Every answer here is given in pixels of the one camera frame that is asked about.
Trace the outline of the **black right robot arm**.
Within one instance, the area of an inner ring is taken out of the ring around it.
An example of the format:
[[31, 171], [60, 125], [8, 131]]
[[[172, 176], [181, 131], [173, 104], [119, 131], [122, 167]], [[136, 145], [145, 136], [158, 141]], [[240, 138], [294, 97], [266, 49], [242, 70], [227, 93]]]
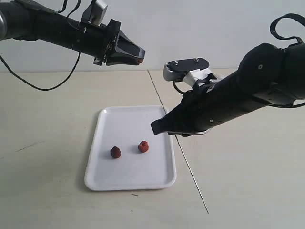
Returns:
[[221, 78], [203, 58], [167, 62], [163, 77], [191, 89], [163, 118], [152, 122], [153, 133], [202, 135], [209, 129], [257, 109], [294, 108], [305, 98], [305, 46], [285, 49], [263, 43], [250, 50], [238, 69]]

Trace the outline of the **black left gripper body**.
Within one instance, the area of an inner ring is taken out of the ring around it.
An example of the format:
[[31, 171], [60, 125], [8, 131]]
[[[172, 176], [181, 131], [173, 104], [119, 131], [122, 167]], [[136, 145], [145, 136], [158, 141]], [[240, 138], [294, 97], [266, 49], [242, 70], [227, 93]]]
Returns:
[[111, 19], [105, 24], [79, 22], [65, 19], [65, 39], [69, 42], [68, 48], [94, 57], [94, 63], [103, 62], [111, 66], [117, 63], [115, 47], [119, 36], [121, 23]]

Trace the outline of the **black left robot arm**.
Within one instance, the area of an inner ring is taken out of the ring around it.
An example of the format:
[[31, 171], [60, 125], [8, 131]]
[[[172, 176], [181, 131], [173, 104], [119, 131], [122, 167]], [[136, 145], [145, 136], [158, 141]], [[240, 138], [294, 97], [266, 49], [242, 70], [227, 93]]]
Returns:
[[76, 21], [32, 0], [2, 2], [0, 38], [43, 40], [92, 56], [96, 65], [141, 64], [145, 50], [121, 31], [119, 21], [102, 24], [106, 10], [104, 1], [93, 0]]

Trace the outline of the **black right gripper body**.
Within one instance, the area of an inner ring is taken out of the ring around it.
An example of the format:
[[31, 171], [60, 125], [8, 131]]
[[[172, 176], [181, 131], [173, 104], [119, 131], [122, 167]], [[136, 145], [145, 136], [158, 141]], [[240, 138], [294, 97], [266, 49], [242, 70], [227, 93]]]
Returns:
[[255, 94], [268, 87], [269, 72], [239, 69], [215, 82], [196, 83], [180, 104], [191, 106], [190, 131], [207, 131], [265, 107]]

